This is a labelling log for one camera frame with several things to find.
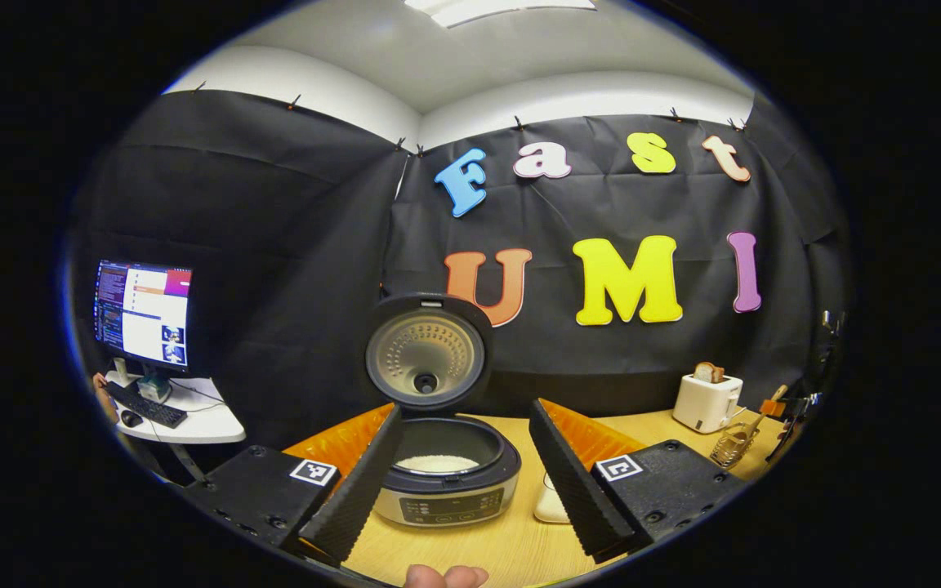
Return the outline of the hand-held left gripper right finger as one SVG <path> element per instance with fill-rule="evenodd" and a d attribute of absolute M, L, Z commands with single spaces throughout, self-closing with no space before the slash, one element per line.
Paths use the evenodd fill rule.
<path fill-rule="evenodd" d="M 529 432 L 597 564 L 664 541 L 747 486 L 677 439 L 642 444 L 548 399 L 533 403 Z"/>

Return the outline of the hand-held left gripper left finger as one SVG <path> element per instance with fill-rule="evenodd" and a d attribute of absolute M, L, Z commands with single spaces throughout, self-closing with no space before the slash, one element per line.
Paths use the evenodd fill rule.
<path fill-rule="evenodd" d="M 284 452 L 254 444 L 187 485 L 185 498 L 265 544 L 337 566 L 361 535 L 403 430 L 391 403 Z"/>

